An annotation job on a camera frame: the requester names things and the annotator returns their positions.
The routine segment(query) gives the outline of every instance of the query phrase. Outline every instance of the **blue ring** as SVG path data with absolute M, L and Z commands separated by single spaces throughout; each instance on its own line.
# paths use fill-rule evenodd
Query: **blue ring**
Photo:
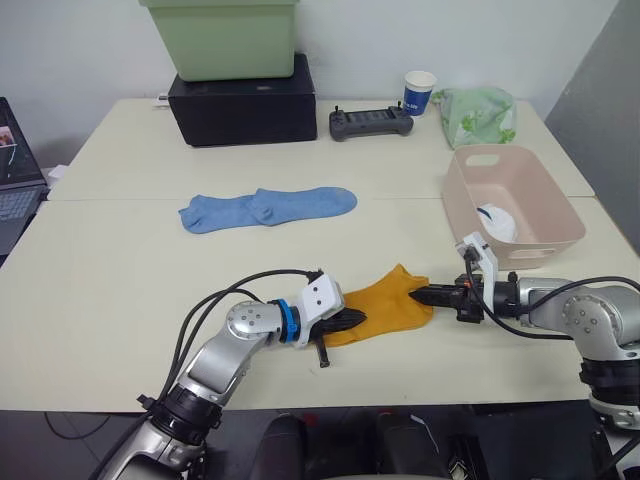
M 289 308 L 289 305 L 287 305 L 287 302 L 279 298 L 278 304 L 284 312 L 284 318 L 287 320 L 287 338 L 284 343 L 293 342 L 293 336 L 298 332 L 298 325 L 293 320 L 293 313 L 291 313 L 291 309 Z

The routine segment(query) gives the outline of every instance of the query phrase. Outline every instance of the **blue cup label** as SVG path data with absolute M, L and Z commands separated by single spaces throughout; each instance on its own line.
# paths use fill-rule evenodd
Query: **blue cup label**
M 415 92 L 404 88 L 404 111 L 409 115 L 422 115 L 429 103 L 432 90 L 428 92 Z

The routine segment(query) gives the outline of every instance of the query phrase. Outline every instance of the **green storage box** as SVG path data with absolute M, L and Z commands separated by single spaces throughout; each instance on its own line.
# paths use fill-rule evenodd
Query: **green storage box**
M 293 75 L 298 0 L 140 0 L 187 82 Z

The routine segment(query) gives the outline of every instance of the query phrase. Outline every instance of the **laptop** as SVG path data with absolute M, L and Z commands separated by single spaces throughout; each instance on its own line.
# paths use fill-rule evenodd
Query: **laptop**
M 40 167 L 0 97 L 0 257 L 9 254 L 46 192 Z

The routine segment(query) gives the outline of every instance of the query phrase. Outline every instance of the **black box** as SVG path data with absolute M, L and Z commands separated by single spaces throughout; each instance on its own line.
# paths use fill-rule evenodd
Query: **black box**
M 289 78 L 185 82 L 176 76 L 169 105 L 184 141 L 194 147 L 318 136 L 313 81 L 301 53 Z

